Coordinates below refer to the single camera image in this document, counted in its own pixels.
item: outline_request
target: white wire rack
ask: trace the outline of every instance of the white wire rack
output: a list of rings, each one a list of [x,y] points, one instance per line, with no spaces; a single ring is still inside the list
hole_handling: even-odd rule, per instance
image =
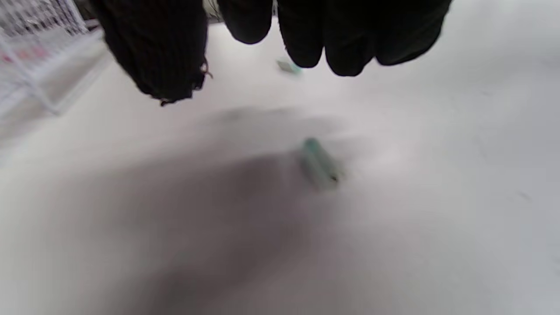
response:
[[[72,0],[0,0],[0,113],[28,93],[56,113],[38,81],[87,36]]]

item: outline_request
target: white table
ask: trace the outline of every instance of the white table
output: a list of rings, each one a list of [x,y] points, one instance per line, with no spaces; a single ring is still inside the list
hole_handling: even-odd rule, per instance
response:
[[[457,0],[356,78],[213,25],[214,80],[164,109],[111,64],[0,169],[0,313],[560,313],[559,6]]]

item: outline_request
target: small green fragment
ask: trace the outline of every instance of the small green fragment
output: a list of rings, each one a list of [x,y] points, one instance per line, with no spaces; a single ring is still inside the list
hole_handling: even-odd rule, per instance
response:
[[[342,173],[336,161],[315,138],[308,138],[303,145],[303,156],[309,176],[320,188],[336,187]]]

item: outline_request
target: green object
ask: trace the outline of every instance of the green object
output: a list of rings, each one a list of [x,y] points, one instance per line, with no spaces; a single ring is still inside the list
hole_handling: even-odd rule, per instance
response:
[[[288,58],[280,58],[280,59],[276,60],[276,63],[278,64],[280,69],[282,69],[283,71],[293,73],[293,74],[299,74],[301,72],[301,68],[296,66]]]
[[[319,188],[334,188],[341,180],[338,163],[315,138],[308,138],[303,145],[304,166],[311,180]]]

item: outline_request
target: gloved hand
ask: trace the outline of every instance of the gloved hand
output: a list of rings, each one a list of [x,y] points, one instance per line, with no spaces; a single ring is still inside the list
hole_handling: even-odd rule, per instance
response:
[[[373,57],[385,66],[427,52],[441,32],[451,0],[278,0],[288,54],[302,68],[317,65],[323,47],[334,73],[357,76]],[[272,0],[218,0],[233,37],[263,40]]]

